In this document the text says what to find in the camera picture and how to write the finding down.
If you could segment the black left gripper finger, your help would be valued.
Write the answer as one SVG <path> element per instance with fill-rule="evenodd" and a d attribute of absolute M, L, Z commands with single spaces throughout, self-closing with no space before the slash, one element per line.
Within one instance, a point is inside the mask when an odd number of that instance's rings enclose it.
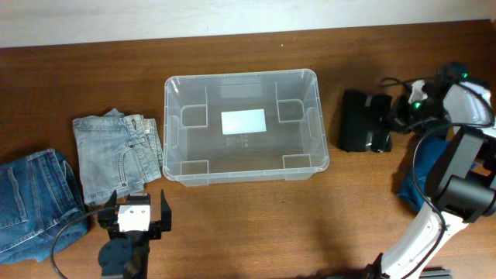
<path fill-rule="evenodd" d="M 117 191 L 113 191 L 109 200 L 104 204 L 102 210 L 98 213 L 98 224 L 101 228 L 111 228 L 117 222 Z"/>
<path fill-rule="evenodd" d="M 172 211 L 165 198 L 164 191 L 160 192 L 160 229 L 162 232 L 170 232 L 172 223 Z"/>

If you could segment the teal taped garment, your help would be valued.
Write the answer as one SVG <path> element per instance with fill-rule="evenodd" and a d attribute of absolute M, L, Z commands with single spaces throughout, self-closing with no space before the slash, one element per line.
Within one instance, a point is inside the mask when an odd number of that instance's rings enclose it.
<path fill-rule="evenodd" d="M 425 190 L 425 181 L 429 172 L 448 145 L 448 141 L 434 136 L 427 137 L 420 145 L 415 158 L 415 174 L 421 190 Z M 414 186 L 412 169 L 409 169 L 402 179 L 397 196 L 406 202 L 413 212 L 421 209 L 424 201 Z"/>

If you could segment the black taped garment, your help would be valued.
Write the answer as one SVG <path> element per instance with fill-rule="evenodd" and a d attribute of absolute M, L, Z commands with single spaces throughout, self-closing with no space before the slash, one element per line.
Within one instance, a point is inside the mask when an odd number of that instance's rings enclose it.
<path fill-rule="evenodd" d="M 344 91 L 338 147 L 346 152 L 391 152 L 387 121 L 392 97 Z"/>

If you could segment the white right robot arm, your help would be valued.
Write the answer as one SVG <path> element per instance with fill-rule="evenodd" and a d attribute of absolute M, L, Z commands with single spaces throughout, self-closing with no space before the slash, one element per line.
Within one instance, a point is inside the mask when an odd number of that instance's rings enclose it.
<path fill-rule="evenodd" d="M 453 131 L 453 138 L 415 190 L 423 200 L 413 223 L 387 252 L 367 265 L 364 278 L 450 278 L 427 264 L 443 245 L 481 216 L 495 213 L 495 113 L 487 82 L 452 62 L 433 77 L 406 81 L 386 77 L 382 88 L 402 85 L 409 92 L 385 122 L 397 132 L 429 136 Z"/>

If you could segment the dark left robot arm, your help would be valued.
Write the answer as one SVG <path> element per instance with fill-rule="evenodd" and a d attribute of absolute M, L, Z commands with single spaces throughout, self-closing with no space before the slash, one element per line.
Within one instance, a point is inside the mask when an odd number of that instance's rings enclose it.
<path fill-rule="evenodd" d="M 171 231 L 172 211 L 160 193 L 160 219 L 151 219 L 151 195 L 136 193 L 119 204 L 117 194 L 98 213 L 98 224 L 107 231 L 109 241 L 100 249 L 98 264 L 102 278 L 146 278 L 150 241 Z"/>

